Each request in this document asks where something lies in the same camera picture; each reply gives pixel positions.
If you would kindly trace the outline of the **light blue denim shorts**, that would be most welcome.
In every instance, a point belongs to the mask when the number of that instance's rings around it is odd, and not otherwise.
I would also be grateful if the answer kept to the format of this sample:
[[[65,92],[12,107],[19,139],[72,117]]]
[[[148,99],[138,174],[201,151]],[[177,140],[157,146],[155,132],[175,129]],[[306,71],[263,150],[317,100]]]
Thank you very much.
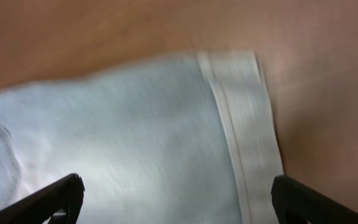
[[[77,173],[80,223],[276,223],[253,53],[174,55],[0,91],[0,210]]]

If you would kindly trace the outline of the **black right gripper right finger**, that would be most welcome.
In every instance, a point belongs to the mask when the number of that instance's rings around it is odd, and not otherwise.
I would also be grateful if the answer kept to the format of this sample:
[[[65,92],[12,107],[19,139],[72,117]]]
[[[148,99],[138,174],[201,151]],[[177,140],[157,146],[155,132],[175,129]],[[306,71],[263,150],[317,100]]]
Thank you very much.
[[[271,189],[279,224],[358,224],[358,213],[286,175]]]

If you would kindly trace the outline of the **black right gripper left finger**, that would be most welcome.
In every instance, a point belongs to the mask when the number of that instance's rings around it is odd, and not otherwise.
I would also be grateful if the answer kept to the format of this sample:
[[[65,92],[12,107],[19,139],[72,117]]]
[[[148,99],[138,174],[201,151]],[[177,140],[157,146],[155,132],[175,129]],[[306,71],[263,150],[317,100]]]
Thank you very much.
[[[85,187],[72,173],[0,211],[0,224],[76,224]]]

